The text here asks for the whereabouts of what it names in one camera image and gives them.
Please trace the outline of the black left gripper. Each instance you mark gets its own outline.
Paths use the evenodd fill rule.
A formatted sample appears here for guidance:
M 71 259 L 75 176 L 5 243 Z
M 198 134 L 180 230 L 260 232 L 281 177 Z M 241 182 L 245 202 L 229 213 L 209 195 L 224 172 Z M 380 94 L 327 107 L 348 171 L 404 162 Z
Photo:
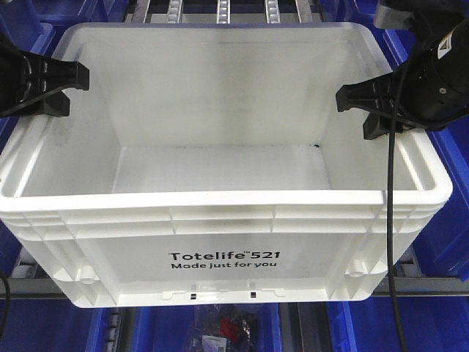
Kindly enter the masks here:
M 24 96 L 47 97 L 21 103 L 18 92 L 22 86 Z M 39 114 L 68 117 L 70 99 L 62 92 L 67 88 L 87 91 L 89 69 L 80 62 L 22 52 L 1 33 L 1 117 Z

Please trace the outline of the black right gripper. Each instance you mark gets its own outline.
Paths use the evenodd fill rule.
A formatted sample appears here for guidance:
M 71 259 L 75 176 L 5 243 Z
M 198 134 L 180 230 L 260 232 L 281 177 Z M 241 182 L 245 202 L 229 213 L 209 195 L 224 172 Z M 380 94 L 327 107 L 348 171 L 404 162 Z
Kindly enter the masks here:
M 343 85 L 336 93 L 336 107 L 338 112 L 352 108 L 369 112 L 363 123 L 365 140 L 390 133 L 393 117 L 400 128 L 428 131 L 442 130 L 466 117 L 468 26 L 456 25 L 428 46 L 417 39 L 394 73 Z

